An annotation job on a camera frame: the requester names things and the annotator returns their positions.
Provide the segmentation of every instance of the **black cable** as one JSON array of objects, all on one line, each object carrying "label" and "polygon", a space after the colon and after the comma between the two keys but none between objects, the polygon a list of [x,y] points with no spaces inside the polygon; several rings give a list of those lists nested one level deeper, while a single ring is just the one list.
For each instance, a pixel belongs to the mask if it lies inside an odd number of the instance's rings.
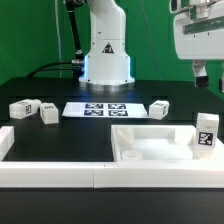
[{"label": "black cable", "polygon": [[77,32],[78,28],[77,28],[74,12],[68,12],[68,15],[69,15],[70,23],[71,23],[75,49],[76,49],[76,51],[81,51],[81,44],[80,44],[80,40],[79,40],[79,34]]},{"label": "black cable", "polygon": [[82,6],[81,5],[77,5],[76,3],[74,3],[74,0],[65,0],[64,1],[66,9],[68,11],[68,16],[69,16],[69,20],[70,20],[70,24],[71,24],[71,29],[72,29],[72,36],[73,36],[73,41],[74,41],[74,45],[75,45],[75,49],[76,49],[76,59],[84,59],[84,55],[81,49],[81,44],[80,44],[80,39],[79,39],[79,32],[78,32],[78,27],[77,27],[77,23],[76,23],[76,18],[75,18],[75,9],[77,7]]},{"label": "black cable", "polygon": [[150,30],[149,30],[149,24],[147,22],[147,17],[146,17],[146,13],[145,13],[145,7],[144,7],[144,4],[143,4],[143,1],[142,0],[139,0],[139,1],[140,1],[142,15],[143,15],[143,19],[144,19],[144,23],[145,23],[145,27],[146,27],[146,32],[147,32],[147,35],[148,35],[149,46],[150,46],[150,49],[151,49],[151,52],[152,52],[152,58],[153,58],[153,61],[154,61],[154,65],[155,65],[155,68],[156,68],[158,79],[161,80],[161,73],[160,73],[160,70],[159,70],[159,65],[158,65],[158,62],[157,62],[157,59],[156,59],[156,54],[155,54],[155,50],[154,50],[153,43],[152,43],[152,38],[151,38]]},{"label": "black cable", "polygon": [[49,68],[49,67],[52,67],[52,66],[56,66],[56,65],[72,65],[72,62],[71,61],[62,61],[62,62],[54,62],[54,63],[50,63],[50,64],[46,64],[46,65],[43,65],[37,69],[35,69],[34,71],[30,72],[29,74],[26,75],[27,78],[32,78],[37,72],[39,71],[46,71],[45,68]]}]

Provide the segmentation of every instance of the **green wall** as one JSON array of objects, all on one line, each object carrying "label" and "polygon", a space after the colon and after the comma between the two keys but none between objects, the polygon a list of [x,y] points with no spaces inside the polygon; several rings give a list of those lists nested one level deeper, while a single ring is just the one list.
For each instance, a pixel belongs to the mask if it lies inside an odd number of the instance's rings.
[{"label": "green wall", "polygon": [[[169,0],[143,0],[155,59],[149,44],[140,0],[117,0],[127,13],[126,51],[133,58],[133,76],[138,80],[193,81],[191,63],[180,61],[175,53]],[[0,3],[0,84],[12,77],[25,76],[37,67],[59,61],[55,25],[55,1],[2,1]],[[77,9],[77,23],[84,53],[89,50],[90,22],[88,7]],[[74,56],[70,24],[63,1],[59,0],[62,59]],[[210,90],[218,93],[221,63],[208,64]],[[56,76],[58,73],[42,74]]]}]

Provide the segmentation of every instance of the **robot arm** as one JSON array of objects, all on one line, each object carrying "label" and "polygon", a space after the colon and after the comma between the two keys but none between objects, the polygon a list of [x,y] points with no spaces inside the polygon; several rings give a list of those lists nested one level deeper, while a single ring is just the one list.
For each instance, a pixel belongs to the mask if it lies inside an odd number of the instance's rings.
[{"label": "robot arm", "polygon": [[132,87],[130,57],[125,52],[126,15],[123,9],[115,0],[65,1],[75,7],[86,3],[90,9],[91,49],[85,56],[80,86],[98,91]]},{"label": "robot arm", "polygon": [[195,85],[207,87],[206,60],[224,60],[224,1],[171,0],[170,11],[177,14],[173,22],[177,55],[192,60]]}]

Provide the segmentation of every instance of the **white paper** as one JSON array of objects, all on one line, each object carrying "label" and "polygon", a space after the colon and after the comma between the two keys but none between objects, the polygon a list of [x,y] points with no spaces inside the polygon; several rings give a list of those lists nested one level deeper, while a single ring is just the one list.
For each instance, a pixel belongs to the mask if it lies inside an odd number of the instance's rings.
[{"label": "white paper", "polygon": [[62,116],[98,118],[148,118],[143,104],[68,102]]}]

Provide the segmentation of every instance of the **black table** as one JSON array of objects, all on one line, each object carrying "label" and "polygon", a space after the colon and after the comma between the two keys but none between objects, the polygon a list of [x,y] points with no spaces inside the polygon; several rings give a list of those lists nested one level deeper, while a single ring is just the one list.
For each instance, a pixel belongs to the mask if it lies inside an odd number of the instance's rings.
[{"label": "black table", "polygon": [[[62,118],[44,125],[39,115],[9,119],[8,105],[22,99],[53,102],[60,115],[66,102],[170,102],[169,115],[152,119]],[[198,112],[220,116],[224,102],[191,82],[137,81],[136,88],[99,93],[77,88],[70,79],[15,78],[0,87],[0,126],[15,127],[16,144],[7,161],[113,162],[112,124],[196,124]],[[213,223],[223,222],[223,189],[0,189],[1,223]]]}]

